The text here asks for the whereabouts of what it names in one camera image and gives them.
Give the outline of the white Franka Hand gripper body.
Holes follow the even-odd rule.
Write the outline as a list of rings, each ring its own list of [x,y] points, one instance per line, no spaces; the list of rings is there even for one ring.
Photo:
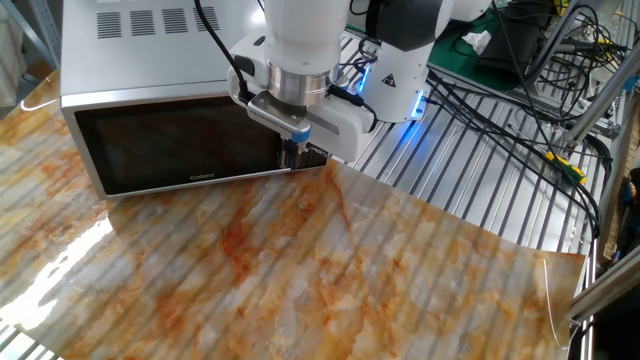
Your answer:
[[[347,162],[357,160],[372,137],[374,115],[359,96],[337,86],[338,65],[300,75],[274,65],[268,48],[265,34],[250,34],[232,47],[232,100],[282,139],[306,142]]]

